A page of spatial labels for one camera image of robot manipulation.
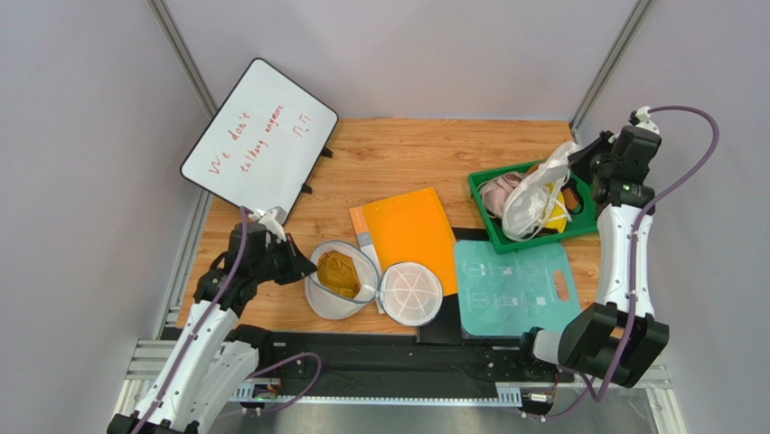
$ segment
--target red handwriting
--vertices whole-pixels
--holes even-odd
[[[269,133],[271,129],[273,129],[273,126],[276,127],[279,126],[278,124],[278,117],[281,116],[281,110],[284,109],[283,104],[276,107],[276,111],[273,112],[273,114],[270,116],[270,119],[268,119],[268,126],[265,128],[265,132]]]
[[[251,149],[247,149],[244,157],[251,162],[255,161],[254,158],[256,158],[259,155],[259,152],[261,152],[263,146],[270,147],[266,142],[259,140],[259,142],[256,145],[254,145]],[[240,166],[240,171],[248,172],[250,168],[251,168],[251,163],[246,163]]]
[[[310,117],[307,115],[299,115],[299,121],[302,122],[303,124],[310,123],[311,120],[312,119],[310,119]],[[300,138],[303,138],[304,137],[303,134],[309,133],[310,128],[300,127],[298,125],[295,125],[292,131],[294,131],[294,134],[298,135]]]
[[[244,119],[250,119],[251,116],[247,115],[244,111],[240,116],[238,116],[238,119],[241,120],[241,122],[238,124],[237,127],[235,127],[235,132],[233,133],[231,129],[228,129],[227,132],[230,133],[230,137],[238,141],[240,138],[240,135],[243,134],[243,130],[246,128],[246,121]]]
[[[223,152],[222,156],[225,159],[230,158],[230,154],[228,154],[226,152]],[[220,156],[217,156],[216,154],[214,154],[214,158],[215,158],[214,160],[211,160],[211,169],[209,169],[209,172],[211,172],[213,174],[216,174],[216,175],[219,175],[220,174],[220,165],[222,164],[222,162],[220,160]]]
[[[302,127],[294,127],[294,134],[304,137],[303,134],[306,134],[310,131],[310,128],[302,128]]]

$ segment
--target round mesh lid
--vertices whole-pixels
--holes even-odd
[[[380,283],[382,308],[404,326],[424,326],[438,314],[444,294],[441,282],[415,262],[401,262],[385,270]]]

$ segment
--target yellow object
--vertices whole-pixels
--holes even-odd
[[[549,184],[549,188],[552,190],[553,184]],[[567,213],[564,211],[564,194],[559,192],[559,195],[556,196],[556,199],[559,201],[559,203],[553,205],[553,210],[550,212],[550,217],[543,227],[547,229],[555,229],[559,233],[562,233],[567,228]]]
[[[438,277],[444,296],[457,293],[455,235],[436,190],[402,194],[352,208],[350,213],[360,247],[368,232],[381,269],[416,262]]]
[[[343,297],[355,298],[361,290],[351,257],[339,251],[327,251],[321,255],[318,260],[318,280]]]

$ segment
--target teal cutting board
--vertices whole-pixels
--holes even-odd
[[[569,298],[559,299],[561,271]],[[578,293],[561,244],[498,255],[487,241],[455,245],[460,319],[476,336],[519,336],[534,326],[561,332],[580,313]]]

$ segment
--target cutting board handle hole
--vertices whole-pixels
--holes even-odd
[[[556,287],[556,297],[561,301],[569,300],[569,291],[567,290],[567,278],[560,269],[553,272],[553,286]]]

